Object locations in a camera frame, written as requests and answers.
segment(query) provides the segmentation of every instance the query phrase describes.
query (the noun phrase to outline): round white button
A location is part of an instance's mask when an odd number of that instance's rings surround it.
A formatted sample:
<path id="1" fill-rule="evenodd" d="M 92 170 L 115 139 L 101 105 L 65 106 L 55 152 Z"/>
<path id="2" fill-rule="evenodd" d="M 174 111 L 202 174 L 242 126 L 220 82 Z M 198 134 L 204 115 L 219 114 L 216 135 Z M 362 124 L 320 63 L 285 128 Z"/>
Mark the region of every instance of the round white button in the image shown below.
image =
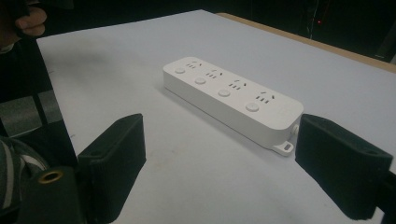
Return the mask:
<path id="1" fill-rule="evenodd" d="M 198 77 L 195 79 L 195 83 L 198 85 L 202 85 L 206 83 L 206 80 L 203 77 Z"/>
<path id="2" fill-rule="evenodd" d="M 175 70 L 175 72 L 178 73 L 178 74 L 183 74 L 183 73 L 186 72 L 186 70 L 184 70 L 184 68 L 177 68 L 177 69 Z"/>
<path id="3" fill-rule="evenodd" d="M 246 106 L 247 110 L 250 112 L 257 112 L 259 111 L 260 107 L 254 103 L 248 103 Z"/>
<path id="4" fill-rule="evenodd" d="M 229 91 L 227 91 L 227 90 L 221 90 L 221 91 L 219 91 L 219 96 L 222 96 L 222 97 L 227 97 L 227 96 L 230 96 L 230 92 Z"/>

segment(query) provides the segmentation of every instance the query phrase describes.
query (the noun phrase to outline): power outlet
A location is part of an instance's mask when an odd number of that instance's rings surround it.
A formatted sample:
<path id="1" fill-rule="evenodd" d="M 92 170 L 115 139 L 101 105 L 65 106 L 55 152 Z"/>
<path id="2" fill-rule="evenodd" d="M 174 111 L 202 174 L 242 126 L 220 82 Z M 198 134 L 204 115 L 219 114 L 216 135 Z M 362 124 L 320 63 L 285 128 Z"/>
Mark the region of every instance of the power outlet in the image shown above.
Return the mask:
<path id="1" fill-rule="evenodd" d="M 289 156 L 303 105 L 203 60 L 187 57 L 163 68 L 163 85 L 262 147 Z"/>

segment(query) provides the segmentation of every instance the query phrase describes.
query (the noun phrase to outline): table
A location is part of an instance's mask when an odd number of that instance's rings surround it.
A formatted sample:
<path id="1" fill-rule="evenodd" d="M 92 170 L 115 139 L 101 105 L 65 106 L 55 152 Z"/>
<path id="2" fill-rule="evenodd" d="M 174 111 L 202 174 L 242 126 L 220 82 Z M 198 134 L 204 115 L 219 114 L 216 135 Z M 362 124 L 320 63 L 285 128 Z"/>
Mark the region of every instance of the table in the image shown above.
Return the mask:
<path id="1" fill-rule="evenodd" d="M 394 73 L 202 10 L 38 44 L 77 154 L 116 119 L 144 116 L 148 161 L 116 223 L 380 222 L 379 209 L 348 219 L 294 154 L 264 149 L 166 90 L 163 66 L 201 58 L 392 155 Z"/>

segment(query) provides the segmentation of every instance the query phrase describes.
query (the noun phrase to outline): hand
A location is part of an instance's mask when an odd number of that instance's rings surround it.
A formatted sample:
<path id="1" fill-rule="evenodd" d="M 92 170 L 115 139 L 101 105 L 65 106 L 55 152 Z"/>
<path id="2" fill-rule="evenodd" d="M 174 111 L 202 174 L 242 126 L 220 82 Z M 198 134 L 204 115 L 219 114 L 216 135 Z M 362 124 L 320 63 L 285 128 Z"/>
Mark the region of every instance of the hand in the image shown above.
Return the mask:
<path id="1" fill-rule="evenodd" d="M 30 16 L 24 16 L 15 22 L 9 17 L 5 6 L 0 2 L 0 48 L 11 45 L 20 40 L 14 32 L 14 24 L 24 34 L 38 36 L 44 34 L 46 12 L 38 7 L 29 7 Z"/>

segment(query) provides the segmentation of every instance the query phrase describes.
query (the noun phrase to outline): white tabletop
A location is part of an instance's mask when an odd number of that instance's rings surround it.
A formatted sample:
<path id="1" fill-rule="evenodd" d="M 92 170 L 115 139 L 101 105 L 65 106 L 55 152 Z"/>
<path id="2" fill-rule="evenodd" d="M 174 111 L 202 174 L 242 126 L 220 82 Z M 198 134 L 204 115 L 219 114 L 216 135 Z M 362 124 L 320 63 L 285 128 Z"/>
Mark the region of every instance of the white tabletop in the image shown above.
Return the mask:
<path id="1" fill-rule="evenodd" d="M 264 149 L 166 90 L 163 66 L 187 56 L 288 95 L 396 155 L 396 74 L 208 12 L 38 43 L 77 153 L 116 119 L 144 116 L 148 161 L 116 223 L 356 223 L 294 154 Z M 377 209 L 358 223 L 381 217 Z"/>

